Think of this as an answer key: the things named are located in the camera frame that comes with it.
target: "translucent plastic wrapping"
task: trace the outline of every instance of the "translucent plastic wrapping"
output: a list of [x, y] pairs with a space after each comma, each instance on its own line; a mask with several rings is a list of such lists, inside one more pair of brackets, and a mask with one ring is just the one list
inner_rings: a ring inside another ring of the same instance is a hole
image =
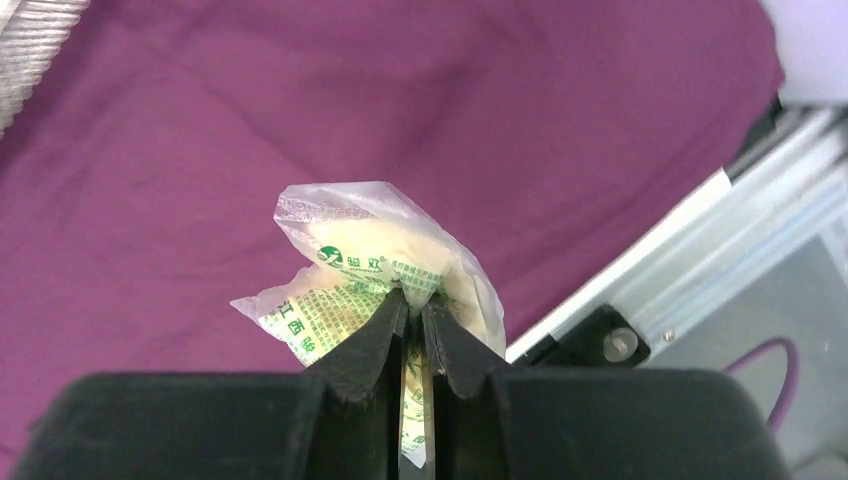
[[[314, 265], [287, 285], [232, 305], [286, 342], [305, 365], [365, 323], [386, 293], [402, 288], [417, 315], [439, 292], [468, 331], [503, 356], [503, 307], [471, 252], [392, 185], [294, 185], [274, 219]], [[402, 450], [424, 462], [420, 362], [406, 376]]]

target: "wrinkled fabric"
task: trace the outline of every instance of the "wrinkled fabric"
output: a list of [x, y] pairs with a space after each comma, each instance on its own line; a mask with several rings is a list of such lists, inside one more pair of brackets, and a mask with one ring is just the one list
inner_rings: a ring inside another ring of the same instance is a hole
[[97, 370], [299, 363], [227, 302], [306, 265], [297, 183], [384, 180], [516, 338], [728, 163], [781, 80], [755, 0], [94, 0], [0, 142], [0, 457]]

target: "magenta tablecloth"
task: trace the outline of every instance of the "magenta tablecloth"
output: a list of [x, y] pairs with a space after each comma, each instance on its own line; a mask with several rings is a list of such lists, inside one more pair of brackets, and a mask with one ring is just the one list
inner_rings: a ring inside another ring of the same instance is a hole
[[230, 299], [305, 265], [293, 183], [387, 180], [514, 339], [775, 94], [755, 0], [95, 0], [0, 142], [0, 452], [94, 370], [294, 370]]

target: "plastic bag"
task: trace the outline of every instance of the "plastic bag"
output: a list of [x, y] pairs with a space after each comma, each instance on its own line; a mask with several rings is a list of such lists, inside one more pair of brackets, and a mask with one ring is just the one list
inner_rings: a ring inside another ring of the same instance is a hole
[[[282, 287], [231, 304], [310, 365], [364, 324], [392, 288], [417, 315], [434, 292], [457, 320], [503, 356], [503, 307], [482, 267], [429, 215], [383, 182], [294, 185], [274, 220], [314, 265]], [[410, 360], [401, 450], [424, 463], [420, 359]]]

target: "purple cable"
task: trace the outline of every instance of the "purple cable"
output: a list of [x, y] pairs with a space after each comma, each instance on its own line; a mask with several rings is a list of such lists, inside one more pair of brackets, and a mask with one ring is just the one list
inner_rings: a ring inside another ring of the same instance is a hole
[[795, 343], [786, 337], [771, 338], [757, 345], [724, 369], [725, 373], [732, 374], [776, 347], [783, 347], [786, 351], [786, 376], [783, 379], [780, 393], [777, 395], [777, 401], [774, 402], [774, 408], [772, 408], [768, 417], [768, 424], [771, 425], [775, 433], [780, 430], [780, 426], [783, 425], [783, 421], [789, 415], [789, 409], [792, 408], [792, 402], [798, 392], [798, 382], [801, 376], [801, 356], [798, 354], [798, 347], [795, 346]]

